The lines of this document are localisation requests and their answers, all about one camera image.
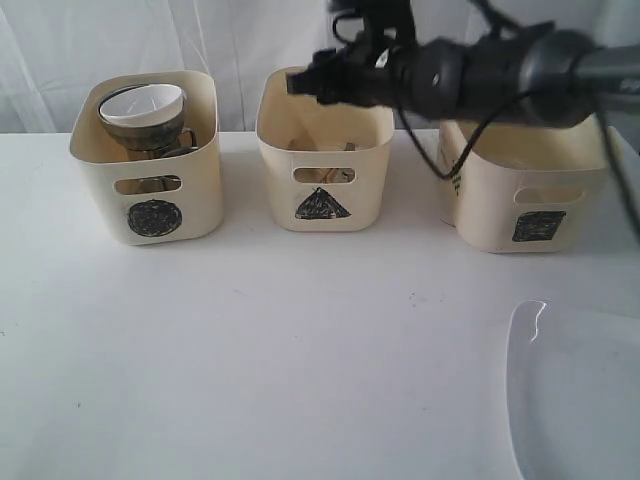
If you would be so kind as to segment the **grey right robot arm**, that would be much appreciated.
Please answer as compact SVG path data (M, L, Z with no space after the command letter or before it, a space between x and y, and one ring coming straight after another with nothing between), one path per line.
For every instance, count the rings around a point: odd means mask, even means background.
M421 44L408 1L332 1L336 22L359 19L363 29L287 74L287 92L429 121L569 128L596 109L638 113L638 46L605 47L552 21L521 25L487 1L474 5L489 25L475 43Z

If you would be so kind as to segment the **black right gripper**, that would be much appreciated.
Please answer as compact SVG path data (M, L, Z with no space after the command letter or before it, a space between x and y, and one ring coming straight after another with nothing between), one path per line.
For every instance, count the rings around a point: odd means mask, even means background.
M386 105L392 57L418 46L409 1L330 1L339 49L313 54L309 70L285 75L288 95L312 95L323 105Z

